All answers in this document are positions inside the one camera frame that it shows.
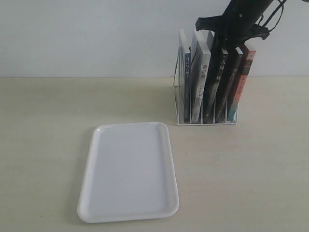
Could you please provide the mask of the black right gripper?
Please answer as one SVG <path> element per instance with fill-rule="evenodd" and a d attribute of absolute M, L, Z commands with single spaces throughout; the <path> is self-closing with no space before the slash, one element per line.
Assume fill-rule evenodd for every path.
<path fill-rule="evenodd" d="M 200 17 L 196 30 L 209 30 L 211 44 L 210 63 L 218 63 L 223 56 L 222 48 L 235 48 L 251 38 L 265 40 L 270 35 L 266 26 L 256 24 L 271 0 L 231 0 L 219 16 Z"/>

